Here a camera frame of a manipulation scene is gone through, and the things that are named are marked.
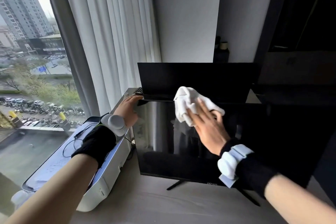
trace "forearm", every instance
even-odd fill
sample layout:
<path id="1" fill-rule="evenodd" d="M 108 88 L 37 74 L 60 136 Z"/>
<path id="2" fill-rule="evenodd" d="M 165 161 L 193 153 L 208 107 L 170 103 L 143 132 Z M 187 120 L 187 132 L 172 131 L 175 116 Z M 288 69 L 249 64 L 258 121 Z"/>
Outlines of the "forearm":
<path id="1" fill-rule="evenodd" d="M 283 175 L 273 177 L 265 197 L 289 224 L 335 223 L 336 211 Z"/>
<path id="2" fill-rule="evenodd" d="M 88 155 L 74 156 L 6 224 L 68 223 L 97 167 L 98 162 Z"/>

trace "white cloth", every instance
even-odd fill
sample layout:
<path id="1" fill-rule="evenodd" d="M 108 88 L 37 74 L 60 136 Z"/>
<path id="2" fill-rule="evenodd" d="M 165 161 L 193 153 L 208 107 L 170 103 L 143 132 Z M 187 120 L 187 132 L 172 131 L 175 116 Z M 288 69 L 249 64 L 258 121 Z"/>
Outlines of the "white cloth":
<path id="1" fill-rule="evenodd" d="M 193 113 L 198 114 L 195 104 L 197 102 L 197 98 L 202 99 L 210 111 L 216 110 L 220 112 L 222 116 L 225 114 L 225 111 L 215 105 L 209 98 L 199 94 L 193 88 L 181 86 L 174 97 L 175 115 L 179 122 L 185 121 L 190 127 L 194 126 L 194 123 L 187 114 L 187 108 L 189 108 Z"/>
<path id="2" fill-rule="evenodd" d="M 69 0 L 100 114 L 128 87 L 141 86 L 138 62 L 161 62 L 153 0 Z"/>

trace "white wrist device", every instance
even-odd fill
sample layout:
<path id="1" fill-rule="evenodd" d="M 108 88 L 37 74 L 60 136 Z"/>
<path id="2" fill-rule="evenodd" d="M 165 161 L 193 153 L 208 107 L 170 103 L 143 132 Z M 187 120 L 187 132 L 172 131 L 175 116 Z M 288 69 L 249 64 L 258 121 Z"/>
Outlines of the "white wrist device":
<path id="1" fill-rule="evenodd" d="M 224 152 L 222 157 L 218 160 L 217 166 L 222 173 L 219 179 L 228 188 L 231 188 L 236 180 L 238 180 L 238 177 L 235 175 L 238 163 L 250 153 L 253 153 L 250 148 L 243 144 L 238 144 L 231 147 L 229 152 Z"/>
<path id="2" fill-rule="evenodd" d="M 116 136 L 123 136 L 127 133 L 128 128 L 125 125 L 124 118 L 119 115 L 107 114 L 101 118 L 100 122 Z"/>

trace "hand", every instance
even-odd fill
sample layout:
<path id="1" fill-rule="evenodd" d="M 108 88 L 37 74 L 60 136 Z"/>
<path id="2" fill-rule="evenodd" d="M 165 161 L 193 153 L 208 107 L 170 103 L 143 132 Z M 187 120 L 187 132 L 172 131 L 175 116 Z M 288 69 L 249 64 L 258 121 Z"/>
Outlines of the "hand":
<path id="1" fill-rule="evenodd" d="M 133 111 L 134 104 L 142 98 L 142 96 L 129 96 L 120 103 L 113 114 L 123 117 L 126 127 L 132 127 L 138 120 L 137 113 Z"/>
<path id="2" fill-rule="evenodd" d="M 198 115 L 187 109 L 188 115 L 195 124 L 195 129 L 204 146 L 213 154 L 220 155 L 221 149 L 230 139 L 226 132 L 222 115 L 218 111 L 210 112 L 201 99 L 196 104 Z"/>

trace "blue street sign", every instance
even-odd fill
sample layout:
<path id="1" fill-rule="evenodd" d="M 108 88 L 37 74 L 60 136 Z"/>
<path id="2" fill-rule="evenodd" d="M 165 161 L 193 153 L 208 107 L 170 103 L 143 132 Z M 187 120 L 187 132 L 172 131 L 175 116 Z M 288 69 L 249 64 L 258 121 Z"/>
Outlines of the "blue street sign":
<path id="1" fill-rule="evenodd" d="M 45 66 L 39 67 L 39 72 L 43 73 L 45 72 L 47 69 Z"/>

